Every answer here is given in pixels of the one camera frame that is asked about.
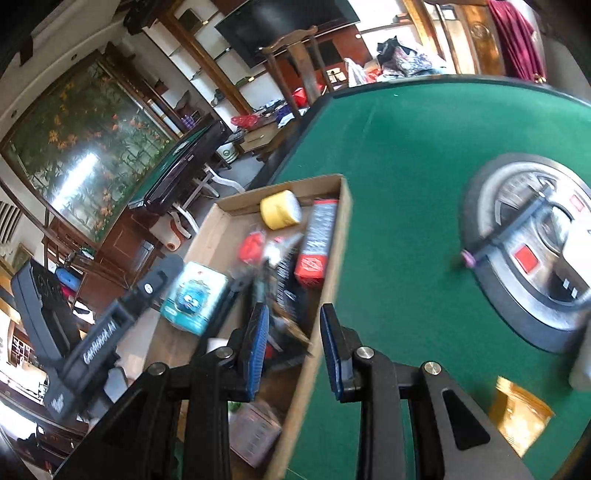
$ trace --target green felt surface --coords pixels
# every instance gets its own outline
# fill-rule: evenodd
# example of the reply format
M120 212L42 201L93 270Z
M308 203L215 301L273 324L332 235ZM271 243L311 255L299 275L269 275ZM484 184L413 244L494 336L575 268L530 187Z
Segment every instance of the green felt surface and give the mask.
M519 338L472 273L450 264L463 189L488 160L538 154L591 184L591 108L518 86L432 83L335 98L313 122L277 181L342 173L349 182L341 324L393 361L440 362L485 411L497 375L542 398L556 417L524 461L536 479L551 478L591 417L591 394L569 387L572 356ZM359 404L337 403L320 368L290 469L353 479Z
M158 166L155 169L153 169L152 173L150 173L150 175L148 175L148 177L139 186L138 190L135 192L134 197L129 201L129 203L134 206L139 206L138 204L141 204L141 202L144 199L144 196L150 191L150 189L154 185L156 185L156 182L158 182L160 180L160 178L162 178L162 176L166 172L168 172L168 169L183 154L183 150L176 153L176 149L183 144L195 141L196 139L201 137L205 133L206 130L207 130L207 127L196 131L195 133L191 134L191 136L189 136L189 137L187 137L185 135L176 144L172 145L168 149L168 152L164 154L164 157L162 158L162 161L158 164Z

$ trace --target pink tip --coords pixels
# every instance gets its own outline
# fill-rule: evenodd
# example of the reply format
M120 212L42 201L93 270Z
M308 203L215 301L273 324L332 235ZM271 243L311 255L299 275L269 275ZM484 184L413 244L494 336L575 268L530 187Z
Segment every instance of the pink tip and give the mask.
M472 254L468 250L462 250L460 252L462 256L462 260L464 261L464 265L466 268L474 268L476 266L476 259L472 256Z

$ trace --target maroon curtain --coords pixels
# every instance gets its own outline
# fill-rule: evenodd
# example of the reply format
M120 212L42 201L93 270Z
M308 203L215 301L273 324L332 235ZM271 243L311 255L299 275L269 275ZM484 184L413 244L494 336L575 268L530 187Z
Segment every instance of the maroon curtain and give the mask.
M534 81L537 75L546 77L544 65L531 40L534 29L530 23L507 1L489 0L488 4L499 32L507 75L530 81Z

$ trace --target floral mural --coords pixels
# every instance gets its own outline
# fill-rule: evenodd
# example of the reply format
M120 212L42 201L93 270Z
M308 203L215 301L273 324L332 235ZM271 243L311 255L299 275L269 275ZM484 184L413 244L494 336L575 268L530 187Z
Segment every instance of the floral mural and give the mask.
M96 61L64 75L36 101L3 155L56 211L100 243L169 142Z

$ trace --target gold snack package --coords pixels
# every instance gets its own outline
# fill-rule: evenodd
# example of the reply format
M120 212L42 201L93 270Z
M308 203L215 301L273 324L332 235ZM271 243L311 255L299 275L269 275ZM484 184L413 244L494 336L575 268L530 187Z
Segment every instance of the gold snack package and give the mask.
M488 416L517 455L523 457L544 431L554 412L535 395L506 378L498 377L496 400Z

